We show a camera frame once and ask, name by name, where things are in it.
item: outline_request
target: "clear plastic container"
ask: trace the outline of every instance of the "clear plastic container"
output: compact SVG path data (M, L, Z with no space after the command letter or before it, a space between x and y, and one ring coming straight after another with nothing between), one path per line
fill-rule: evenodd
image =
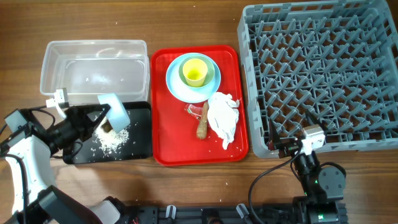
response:
M40 92L53 96L67 88L71 105L98 103L116 93L122 102L147 101L149 59L143 40L67 40L45 51Z

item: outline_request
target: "red tray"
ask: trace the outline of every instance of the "red tray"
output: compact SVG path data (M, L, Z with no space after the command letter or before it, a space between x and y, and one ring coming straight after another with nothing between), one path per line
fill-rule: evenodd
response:
M230 93L233 100L240 100L239 121L234 142L227 150L223 140L208 128L207 138L196 137L199 121L184 110L184 103L176 99L167 88L166 71L178 56L186 53L201 53L212 58L220 68L221 85L218 91ZM183 47L156 51L151 60L152 137L154 157L165 166L232 162L243 159L249 150L244 103L238 56L227 45Z

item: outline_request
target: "wooden handle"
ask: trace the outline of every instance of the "wooden handle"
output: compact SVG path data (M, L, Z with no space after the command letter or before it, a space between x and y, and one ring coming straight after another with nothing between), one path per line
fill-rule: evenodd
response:
M203 105L201 111L201 118L199 122L199 126L197 129L197 138L198 139L205 139L207 135L207 111L209 110L209 104L207 101Z

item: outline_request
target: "black tray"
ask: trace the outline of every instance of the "black tray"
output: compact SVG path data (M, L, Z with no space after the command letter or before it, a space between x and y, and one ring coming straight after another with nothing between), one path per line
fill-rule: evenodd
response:
M96 137L93 134L93 137L83 143L83 147L74 158L70 158L70 156L65 157L63 161L66 164L85 164L93 162L123 161L128 159L145 159L152 156L150 104L143 101L123 103L123 106L129 114L130 125L127 127L129 139L124 145L119 146L121 147L118 149L120 153L112 153L105 156L103 151L99 149L101 143L94 142ZM93 112L88 116L94 120L99 114L100 112ZM75 149L73 151L79 147L78 144L75 144Z

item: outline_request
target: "green bowl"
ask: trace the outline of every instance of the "green bowl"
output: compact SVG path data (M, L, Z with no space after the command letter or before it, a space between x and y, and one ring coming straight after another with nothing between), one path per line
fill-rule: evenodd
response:
M190 59L194 59L194 58L197 58L197 59L200 59L200 60L204 61L206 66L207 66L207 75L206 75L205 81L203 82L203 85L200 86L200 87L192 87L192 86L188 85L188 83L187 83L187 81L186 81L186 79L184 77L184 74L182 72L182 67L184 66L185 62L189 61ZM194 55L194 56L187 57L186 59L184 59L181 62L180 68L178 70L178 74L180 75L181 81L184 84L186 84L186 86L188 86L189 88L192 88L194 90L197 90L197 89L200 89L200 88L203 88L203 87L207 86L207 84L209 84L214 79L214 73L215 73L215 69L214 69L214 65L211 62L211 60L209 60L207 57L201 56L201 55Z

